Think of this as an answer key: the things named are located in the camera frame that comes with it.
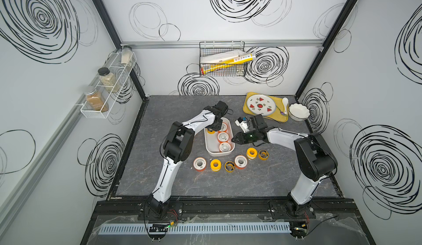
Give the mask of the yellow tray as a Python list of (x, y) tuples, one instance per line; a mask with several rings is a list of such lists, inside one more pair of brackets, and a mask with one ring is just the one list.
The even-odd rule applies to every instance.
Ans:
[[(247, 95), (246, 95), (246, 99), (245, 99), (245, 103), (244, 103), (244, 106), (243, 106), (243, 111), (246, 113), (246, 114), (250, 114), (250, 115), (255, 115), (255, 114), (253, 114), (248, 108), (247, 108), (247, 106), (246, 106), (246, 100), (250, 97), (250, 96), (252, 96), (252, 95), (255, 95), (255, 94), (259, 94), (259, 93), (256, 93), (256, 92), (248, 92), (247, 93)], [(271, 115), (269, 115), (269, 116), (264, 116), (265, 118), (268, 118), (268, 119), (272, 119), (272, 120), (274, 120), (274, 121), (277, 121), (277, 122), (281, 122), (281, 123), (285, 123), (285, 122), (287, 122), (288, 120), (289, 120), (289, 116), (288, 115), (283, 115), (282, 114), (282, 109), (283, 109), (283, 105), (282, 105), (282, 98), (279, 98), (279, 97), (273, 97), (273, 96), (269, 96), (271, 99), (273, 99), (274, 100), (274, 102), (275, 102), (275, 104), (276, 104), (276, 107), (277, 107), (277, 109), (275, 110), (275, 112), (273, 113), (273, 114), (271, 114)]]

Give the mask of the spice jar brown contents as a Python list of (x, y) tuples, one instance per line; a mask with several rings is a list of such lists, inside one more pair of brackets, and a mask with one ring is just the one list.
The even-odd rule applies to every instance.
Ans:
[(95, 86), (87, 86), (84, 90), (87, 103), (94, 111), (107, 112), (109, 110), (103, 95)]

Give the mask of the spice jar black lid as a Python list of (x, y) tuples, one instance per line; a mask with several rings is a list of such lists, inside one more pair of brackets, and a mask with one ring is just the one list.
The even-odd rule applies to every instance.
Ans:
[(120, 90), (120, 85), (117, 82), (116, 76), (107, 67), (98, 69), (100, 81), (104, 88), (110, 93), (117, 93)]

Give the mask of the orange sealing tape roll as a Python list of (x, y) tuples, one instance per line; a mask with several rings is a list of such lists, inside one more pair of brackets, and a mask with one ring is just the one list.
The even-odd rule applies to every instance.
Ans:
[(245, 169), (248, 165), (248, 159), (243, 155), (239, 155), (235, 157), (234, 163), (237, 169)]
[(231, 144), (228, 142), (222, 142), (219, 145), (220, 152), (230, 152), (232, 150)]
[(196, 171), (204, 171), (207, 167), (207, 161), (202, 157), (198, 157), (194, 160), (193, 167)]
[(218, 133), (217, 140), (222, 142), (228, 142), (230, 140), (230, 135), (226, 132)]
[(225, 123), (222, 123), (221, 129), (219, 130), (220, 133), (227, 131), (227, 125)]

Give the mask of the yellow white box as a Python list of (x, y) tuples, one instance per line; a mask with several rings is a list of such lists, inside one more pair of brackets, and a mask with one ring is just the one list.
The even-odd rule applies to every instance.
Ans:
[(200, 58), (200, 73), (203, 75), (234, 67), (235, 75), (243, 74), (241, 65), (256, 59), (255, 53), (232, 50)]

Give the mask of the white plastic storage box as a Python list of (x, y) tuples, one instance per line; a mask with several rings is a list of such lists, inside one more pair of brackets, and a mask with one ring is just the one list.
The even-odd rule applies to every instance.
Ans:
[(227, 156), (235, 149), (235, 144), (231, 141), (233, 138), (231, 123), (225, 117), (222, 117), (222, 127), (218, 132), (210, 132), (205, 128), (204, 138), (206, 150), (212, 157)]

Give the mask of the white spoon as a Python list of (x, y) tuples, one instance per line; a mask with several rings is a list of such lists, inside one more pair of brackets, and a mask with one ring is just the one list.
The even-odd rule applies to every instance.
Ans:
[(283, 105), (282, 114), (288, 115), (289, 99), (287, 97), (282, 98), (282, 105)]

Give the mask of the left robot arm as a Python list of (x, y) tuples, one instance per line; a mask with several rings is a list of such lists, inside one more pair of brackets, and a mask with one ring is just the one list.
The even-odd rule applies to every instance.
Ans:
[(221, 129), (222, 117), (228, 112), (228, 105), (219, 101), (214, 106), (205, 107), (201, 113), (185, 122), (174, 122), (160, 145), (159, 153), (163, 167), (156, 187), (146, 204), (158, 218), (167, 215), (171, 189), (182, 163), (189, 157), (195, 135), (203, 129), (217, 132)]

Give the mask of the watermelon pattern plate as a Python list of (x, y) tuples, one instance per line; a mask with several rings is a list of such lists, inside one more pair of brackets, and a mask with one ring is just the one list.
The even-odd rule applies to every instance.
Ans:
[(262, 94), (255, 94), (246, 100), (247, 108), (255, 115), (269, 116), (277, 109), (273, 99)]

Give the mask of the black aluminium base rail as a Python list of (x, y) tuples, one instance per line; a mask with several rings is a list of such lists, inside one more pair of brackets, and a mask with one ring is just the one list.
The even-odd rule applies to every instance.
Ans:
[(91, 220), (99, 216), (134, 216), (137, 220), (182, 220), (195, 215), (256, 214), (272, 219), (314, 219), (318, 213), (355, 213), (358, 208), (349, 198), (315, 198), (298, 212), (293, 211), (286, 197), (262, 198), (171, 198), (167, 211), (156, 215), (143, 199), (101, 201), (95, 206)]

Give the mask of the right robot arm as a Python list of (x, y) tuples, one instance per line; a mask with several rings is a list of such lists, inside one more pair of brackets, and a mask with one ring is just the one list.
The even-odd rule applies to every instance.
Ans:
[(301, 174), (289, 199), (296, 207), (308, 205), (320, 183), (337, 169), (338, 161), (319, 133), (301, 134), (269, 127), (261, 114), (238, 118), (235, 124), (242, 130), (232, 138), (235, 144), (262, 141), (295, 151)]

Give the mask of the yellow black tape roll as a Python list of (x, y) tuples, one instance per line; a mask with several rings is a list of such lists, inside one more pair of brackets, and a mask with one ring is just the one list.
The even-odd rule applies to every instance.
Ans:
[(235, 170), (236, 165), (234, 162), (228, 161), (224, 164), (224, 168), (227, 172), (232, 173)]
[(258, 152), (258, 157), (261, 160), (267, 160), (269, 158), (269, 152), (267, 150), (260, 150)]

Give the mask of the spice jar pale contents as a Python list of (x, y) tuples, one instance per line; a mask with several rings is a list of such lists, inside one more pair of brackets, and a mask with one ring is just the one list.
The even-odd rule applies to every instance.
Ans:
[(130, 62), (132, 54), (133, 54), (132, 47), (128, 45), (124, 45), (122, 47), (120, 54), (121, 54), (121, 64), (127, 65)]

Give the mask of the white scalloped bowl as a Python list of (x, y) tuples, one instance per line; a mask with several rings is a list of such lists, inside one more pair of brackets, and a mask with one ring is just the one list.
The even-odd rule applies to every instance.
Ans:
[(302, 104), (294, 103), (289, 106), (289, 116), (294, 121), (305, 121), (310, 117), (310, 115), (310, 110)]

